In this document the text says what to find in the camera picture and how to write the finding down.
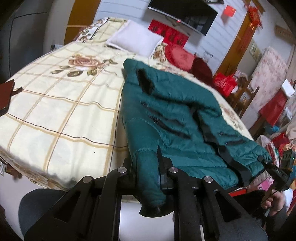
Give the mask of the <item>right hand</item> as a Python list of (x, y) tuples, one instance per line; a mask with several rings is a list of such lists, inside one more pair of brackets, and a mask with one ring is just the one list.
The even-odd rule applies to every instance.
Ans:
[(274, 188), (270, 188), (265, 193), (260, 205), (263, 209), (269, 210), (269, 216), (274, 216), (285, 207), (285, 194)]

